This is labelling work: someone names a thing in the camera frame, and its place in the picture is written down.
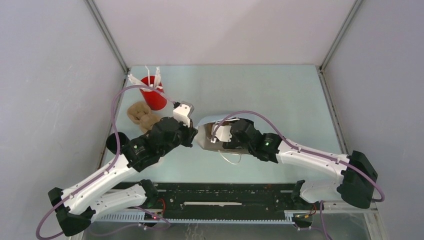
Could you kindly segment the white paper bag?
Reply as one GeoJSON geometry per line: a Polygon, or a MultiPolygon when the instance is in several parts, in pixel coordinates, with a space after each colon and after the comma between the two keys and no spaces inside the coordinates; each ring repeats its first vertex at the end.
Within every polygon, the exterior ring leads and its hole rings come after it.
{"type": "Polygon", "coordinates": [[[195,127],[198,131],[195,142],[203,150],[219,153],[220,157],[232,165],[241,162],[248,150],[230,133],[234,123],[241,120],[241,116],[232,116],[224,120],[225,115],[210,115],[202,118],[195,127]]]}

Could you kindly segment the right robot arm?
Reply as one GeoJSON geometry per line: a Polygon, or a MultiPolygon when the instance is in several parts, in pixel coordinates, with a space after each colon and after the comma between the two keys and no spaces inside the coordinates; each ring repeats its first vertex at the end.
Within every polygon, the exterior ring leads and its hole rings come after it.
{"type": "Polygon", "coordinates": [[[213,140],[225,150],[246,150],[263,162],[289,164],[319,171],[329,176],[325,180],[299,180],[292,192],[311,204],[320,201],[340,201],[367,209],[374,201],[378,173],[366,155],[360,151],[336,154],[299,145],[275,133],[261,133],[254,122],[244,118],[231,119],[216,126],[213,140]]]}

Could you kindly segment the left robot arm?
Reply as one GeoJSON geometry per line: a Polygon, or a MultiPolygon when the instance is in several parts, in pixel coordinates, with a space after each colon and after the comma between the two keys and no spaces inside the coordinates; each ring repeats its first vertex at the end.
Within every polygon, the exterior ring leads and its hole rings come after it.
{"type": "Polygon", "coordinates": [[[192,147],[197,129],[188,116],[163,117],[146,134],[129,140],[113,134],[110,149],[115,158],[72,187],[55,187],[48,192],[61,233],[66,237],[83,232],[101,216],[115,211],[149,207],[158,201],[158,191],[151,180],[142,179],[127,189],[109,193],[113,187],[157,164],[173,149],[192,147]]]}

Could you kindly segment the red cup holder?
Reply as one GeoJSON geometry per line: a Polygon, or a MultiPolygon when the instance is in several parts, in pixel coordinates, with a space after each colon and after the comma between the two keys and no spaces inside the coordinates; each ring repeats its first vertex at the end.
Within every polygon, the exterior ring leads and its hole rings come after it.
{"type": "MultiPolygon", "coordinates": [[[[142,78],[141,80],[146,83],[147,76],[142,78]]],[[[143,96],[147,105],[153,111],[162,110],[168,102],[167,99],[165,99],[163,96],[161,96],[159,93],[155,91],[147,91],[144,88],[141,88],[139,91],[141,92],[141,95],[143,96]]]]}

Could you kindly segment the brown cardboard tray stack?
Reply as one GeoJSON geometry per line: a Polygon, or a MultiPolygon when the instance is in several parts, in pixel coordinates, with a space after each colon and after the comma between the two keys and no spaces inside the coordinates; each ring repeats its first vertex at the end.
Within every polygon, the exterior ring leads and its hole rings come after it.
{"type": "Polygon", "coordinates": [[[129,119],[145,134],[150,131],[154,124],[161,120],[161,116],[153,113],[152,109],[144,101],[138,101],[127,109],[129,119]]]}

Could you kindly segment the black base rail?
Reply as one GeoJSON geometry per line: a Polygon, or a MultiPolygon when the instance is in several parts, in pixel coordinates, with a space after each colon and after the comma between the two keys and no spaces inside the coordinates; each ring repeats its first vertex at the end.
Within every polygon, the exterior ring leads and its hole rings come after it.
{"type": "Polygon", "coordinates": [[[153,183],[148,179],[124,182],[98,196],[76,216],[89,226],[127,208],[147,210],[144,221],[155,220],[154,210],[176,222],[293,222],[310,218],[319,202],[344,201],[368,209],[373,189],[332,181],[310,183],[153,183]]]}

